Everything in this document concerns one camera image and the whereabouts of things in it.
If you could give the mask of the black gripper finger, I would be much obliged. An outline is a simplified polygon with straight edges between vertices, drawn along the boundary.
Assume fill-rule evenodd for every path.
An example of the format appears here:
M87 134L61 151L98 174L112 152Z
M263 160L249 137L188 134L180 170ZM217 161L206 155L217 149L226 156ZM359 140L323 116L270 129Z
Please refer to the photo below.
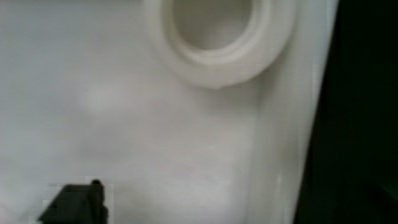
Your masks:
M105 186L98 179L62 187L37 221L41 224L108 224Z

